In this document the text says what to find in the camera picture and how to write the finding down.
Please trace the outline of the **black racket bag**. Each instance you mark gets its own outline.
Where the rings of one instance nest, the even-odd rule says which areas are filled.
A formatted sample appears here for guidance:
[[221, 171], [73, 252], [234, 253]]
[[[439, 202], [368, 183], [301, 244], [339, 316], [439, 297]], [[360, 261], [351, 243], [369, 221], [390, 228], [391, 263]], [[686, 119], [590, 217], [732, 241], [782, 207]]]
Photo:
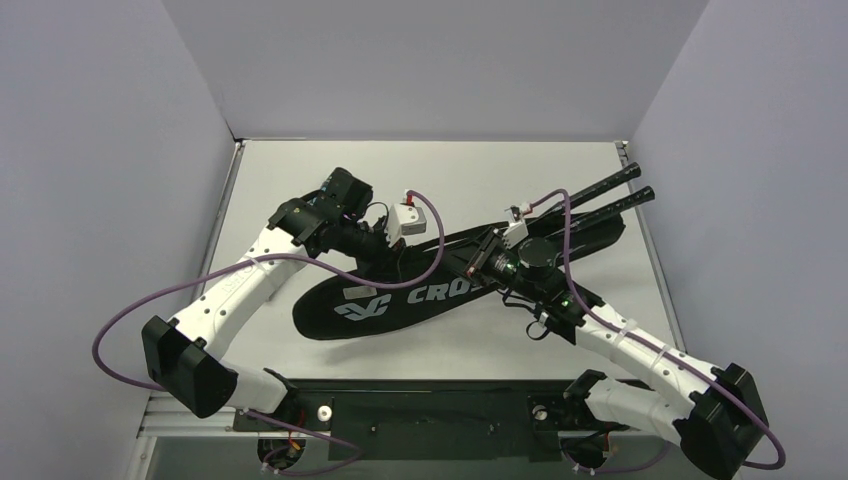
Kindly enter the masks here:
[[[446, 255], [459, 254], [463, 242], [483, 233], [485, 229], [500, 226], [498, 223], [466, 229], [448, 235]], [[562, 242], [563, 219], [561, 214], [528, 221], [531, 237], [547, 237]], [[601, 221], [571, 234], [571, 260], [579, 260], [615, 244], [626, 229], [622, 214]], [[435, 257], [438, 240], [410, 247], [393, 267], [377, 275], [379, 281], [398, 282], [423, 273]], [[474, 286], [457, 276], [444, 263], [425, 281], [397, 290], [378, 289], [364, 297], [345, 296], [346, 289], [364, 287], [339, 276], [332, 276], [313, 286], [295, 302], [292, 308], [293, 324], [304, 337], [329, 341], [375, 336], [411, 327], [452, 309], [475, 301], [502, 287]]]

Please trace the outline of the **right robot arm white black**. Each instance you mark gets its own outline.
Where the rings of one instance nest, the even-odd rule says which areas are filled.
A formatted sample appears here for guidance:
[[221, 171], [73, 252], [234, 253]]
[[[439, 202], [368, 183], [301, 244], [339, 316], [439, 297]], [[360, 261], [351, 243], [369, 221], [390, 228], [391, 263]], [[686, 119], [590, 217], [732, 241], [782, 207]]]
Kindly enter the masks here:
[[504, 230], [491, 228], [458, 249], [442, 249], [440, 264], [475, 285], [529, 299], [549, 332], [643, 382], [638, 388], [601, 372], [582, 374], [565, 402], [575, 427], [610, 421], [652, 433], [713, 479], [753, 467], [749, 455], [774, 437], [753, 375], [736, 363], [699, 360], [624, 317], [574, 281], [575, 252], [569, 238], [526, 236], [512, 243]]

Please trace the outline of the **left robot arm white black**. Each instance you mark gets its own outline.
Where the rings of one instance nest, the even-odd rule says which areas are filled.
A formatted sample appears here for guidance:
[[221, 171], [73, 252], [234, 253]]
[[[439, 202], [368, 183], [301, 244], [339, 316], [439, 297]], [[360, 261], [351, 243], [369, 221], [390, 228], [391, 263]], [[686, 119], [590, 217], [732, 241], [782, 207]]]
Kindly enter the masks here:
[[199, 418], [234, 407], [258, 411], [275, 430], [292, 426], [299, 405], [280, 374], [223, 358], [247, 321], [309, 259], [336, 250], [367, 270], [396, 256], [404, 236], [425, 231], [426, 216], [410, 197], [366, 225], [372, 199], [369, 184], [338, 167], [318, 189], [282, 203], [239, 268], [170, 318], [144, 325], [150, 378]]

